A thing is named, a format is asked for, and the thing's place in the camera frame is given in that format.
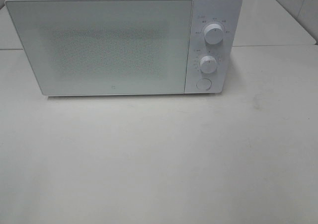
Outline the white microwave knob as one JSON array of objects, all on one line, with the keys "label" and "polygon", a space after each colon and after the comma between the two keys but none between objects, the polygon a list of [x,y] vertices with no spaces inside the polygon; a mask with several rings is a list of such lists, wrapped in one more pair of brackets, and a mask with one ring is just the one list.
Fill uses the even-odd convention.
[{"label": "white microwave knob", "polygon": [[200,60],[200,70],[204,74],[211,74],[216,71],[218,63],[213,56],[204,56]]},{"label": "white microwave knob", "polygon": [[210,45],[216,45],[223,40],[224,29],[219,23],[210,23],[203,29],[205,42]]}]

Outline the round white door button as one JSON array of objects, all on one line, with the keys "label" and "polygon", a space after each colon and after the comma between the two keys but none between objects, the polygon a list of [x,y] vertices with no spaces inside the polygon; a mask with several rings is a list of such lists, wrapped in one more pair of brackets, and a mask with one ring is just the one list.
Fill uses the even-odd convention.
[{"label": "round white door button", "polygon": [[199,90],[208,91],[212,86],[212,82],[208,78],[203,78],[196,83]]}]

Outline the white microwave oven body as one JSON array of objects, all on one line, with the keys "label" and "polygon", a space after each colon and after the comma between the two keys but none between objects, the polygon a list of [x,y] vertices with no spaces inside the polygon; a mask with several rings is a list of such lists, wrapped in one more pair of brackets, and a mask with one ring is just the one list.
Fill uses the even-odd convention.
[{"label": "white microwave oven body", "polygon": [[[82,1],[82,0],[5,0],[10,1]],[[111,0],[84,0],[84,1],[111,1]],[[230,53],[234,42],[242,0],[191,0],[192,11],[189,29],[189,44],[184,91],[181,94],[220,93],[223,90],[225,77],[229,65]],[[210,23],[219,23],[223,26],[223,40],[210,45],[205,42],[203,29]],[[199,64],[204,56],[213,56],[218,67],[211,74],[201,72]],[[208,91],[199,90],[196,83],[208,78],[212,86]]]}]

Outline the white microwave door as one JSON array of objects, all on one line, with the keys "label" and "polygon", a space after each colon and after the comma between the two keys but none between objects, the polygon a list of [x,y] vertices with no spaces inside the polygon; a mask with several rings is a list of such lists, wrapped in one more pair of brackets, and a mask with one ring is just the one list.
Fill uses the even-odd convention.
[{"label": "white microwave door", "polygon": [[46,96],[182,93],[191,0],[10,1]]}]

